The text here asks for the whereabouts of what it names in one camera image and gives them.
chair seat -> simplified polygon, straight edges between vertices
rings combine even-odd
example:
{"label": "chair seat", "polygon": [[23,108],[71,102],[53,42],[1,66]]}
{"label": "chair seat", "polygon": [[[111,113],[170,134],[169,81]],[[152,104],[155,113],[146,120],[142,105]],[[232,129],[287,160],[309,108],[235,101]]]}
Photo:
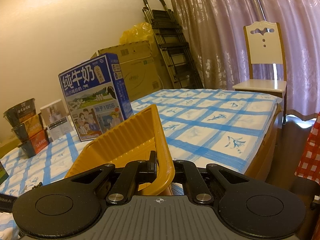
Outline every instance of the chair seat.
{"label": "chair seat", "polygon": [[287,87],[286,81],[249,79],[247,81],[234,85],[233,89],[284,93],[286,87]]}

chair backrest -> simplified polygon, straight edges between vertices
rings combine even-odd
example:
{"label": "chair backrest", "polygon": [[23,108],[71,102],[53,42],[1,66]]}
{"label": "chair backrest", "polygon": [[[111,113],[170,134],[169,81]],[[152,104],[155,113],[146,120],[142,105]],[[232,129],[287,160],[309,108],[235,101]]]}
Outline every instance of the chair backrest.
{"label": "chair backrest", "polygon": [[254,22],[244,26],[243,30],[250,79],[253,79],[252,64],[283,64],[284,80],[286,80],[285,54],[279,23]]}

yellow plastic tray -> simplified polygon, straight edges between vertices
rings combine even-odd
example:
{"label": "yellow plastic tray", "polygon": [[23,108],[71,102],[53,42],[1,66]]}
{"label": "yellow plastic tray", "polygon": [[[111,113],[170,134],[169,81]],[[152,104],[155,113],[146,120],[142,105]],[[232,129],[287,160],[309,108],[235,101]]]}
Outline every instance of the yellow plastic tray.
{"label": "yellow plastic tray", "polygon": [[157,177],[145,188],[140,185],[140,195],[160,194],[175,175],[156,105],[149,106],[88,143],[65,178],[105,163],[113,163],[120,168],[131,161],[149,160],[152,150],[157,152]]}

pink patterned curtain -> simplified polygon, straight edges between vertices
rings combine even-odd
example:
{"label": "pink patterned curtain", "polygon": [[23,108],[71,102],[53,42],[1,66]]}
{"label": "pink patterned curtain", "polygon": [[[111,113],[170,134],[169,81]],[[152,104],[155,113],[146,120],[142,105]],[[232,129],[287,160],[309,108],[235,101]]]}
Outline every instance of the pink patterned curtain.
{"label": "pink patterned curtain", "polygon": [[[320,0],[172,0],[206,88],[232,89],[249,79],[243,26],[279,22],[287,62],[287,114],[303,120],[320,111]],[[256,65],[254,78],[273,79]],[[283,79],[282,65],[276,66]]]}

yellow plastic bag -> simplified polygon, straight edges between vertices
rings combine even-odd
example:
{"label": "yellow plastic bag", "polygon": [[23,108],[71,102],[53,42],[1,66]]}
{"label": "yellow plastic bag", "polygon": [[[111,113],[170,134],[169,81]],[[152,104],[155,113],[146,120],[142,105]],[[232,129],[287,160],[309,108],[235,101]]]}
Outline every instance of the yellow plastic bag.
{"label": "yellow plastic bag", "polygon": [[131,29],[124,31],[120,38],[120,44],[126,44],[137,41],[149,41],[151,45],[152,56],[155,57],[158,54],[158,47],[153,36],[153,30],[151,24],[147,22],[134,25]]}

